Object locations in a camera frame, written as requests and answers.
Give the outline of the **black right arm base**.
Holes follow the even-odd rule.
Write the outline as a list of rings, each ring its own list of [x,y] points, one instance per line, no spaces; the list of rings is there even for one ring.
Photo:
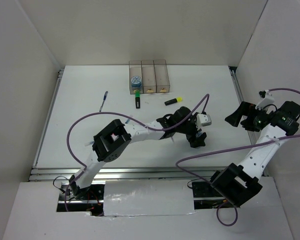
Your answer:
[[[199,179],[191,180],[187,183],[187,187],[192,190],[195,210],[217,209],[222,203],[224,203],[221,206],[222,208],[233,207],[205,181],[200,181]]]

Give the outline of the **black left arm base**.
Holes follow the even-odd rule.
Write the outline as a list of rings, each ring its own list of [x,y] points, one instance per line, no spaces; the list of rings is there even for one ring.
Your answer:
[[[104,215],[104,192],[105,184],[93,184],[87,193],[76,199],[71,191],[65,195],[66,185],[62,184],[55,188],[59,190],[57,212],[87,212],[95,217]]]

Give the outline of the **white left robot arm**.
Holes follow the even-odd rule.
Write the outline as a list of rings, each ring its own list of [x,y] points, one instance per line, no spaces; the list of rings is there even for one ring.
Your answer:
[[[70,192],[77,200],[87,197],[94,177],[106,163],[118,159],[129,144],[168,139],[180,133],[185,135],[190,147],[204,147],[207,134],[203,127],[211,123],[211,117],[205,112],[192,113],[184,106],[146,124],[129,124],[115,119],[93,137],[87,160],[69,180]]]

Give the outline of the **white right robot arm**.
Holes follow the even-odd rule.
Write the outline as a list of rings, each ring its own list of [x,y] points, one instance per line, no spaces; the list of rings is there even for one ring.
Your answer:
[[[238,109],[225,118],[230,125],[242,125],[245,130],[260,132],[257,147],[250,150],[239,164],[231,163],[223,171],[217,171],[208,184],[213,196],[222,195],[233,206],[240,207],[262,189],[259,180],[276,151],[299,129],[297,120],[300,105],[285,101],[276,111],[267,113],[255,104],[241,102]]]

